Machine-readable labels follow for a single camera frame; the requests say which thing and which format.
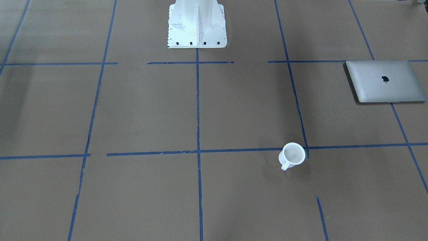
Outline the white plastic cup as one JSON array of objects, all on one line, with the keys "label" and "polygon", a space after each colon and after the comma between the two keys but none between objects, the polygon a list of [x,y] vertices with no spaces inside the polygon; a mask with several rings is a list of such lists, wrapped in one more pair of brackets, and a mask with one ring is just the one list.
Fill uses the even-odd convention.
[{"label": "white plastic cup", "polygon": [[278,156],[278,160],[283,171],[286,171],[288,168],[292,168],[296,165],[300,165],[304,162],[305,158],[306,152],[304,148],[300,144],[294,142],[287,143]]}]

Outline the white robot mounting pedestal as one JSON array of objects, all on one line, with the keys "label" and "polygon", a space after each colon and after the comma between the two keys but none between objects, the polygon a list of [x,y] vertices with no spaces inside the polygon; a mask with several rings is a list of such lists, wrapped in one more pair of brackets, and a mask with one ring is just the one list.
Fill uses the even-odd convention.
[{"label": "white robot mounting pedestal", "polygon": [[176,0],[169,6],[167,47],[225,48],[225,9],[217,0]]}]

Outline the silver closed laptop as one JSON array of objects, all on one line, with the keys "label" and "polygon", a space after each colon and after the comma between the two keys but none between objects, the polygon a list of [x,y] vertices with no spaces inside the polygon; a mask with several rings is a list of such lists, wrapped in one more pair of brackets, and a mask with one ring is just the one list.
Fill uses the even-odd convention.
[{"label": "silver closed laptop", "polygon": [[359,103],[427,101],[408,60],[347,60],[344,64]]}]

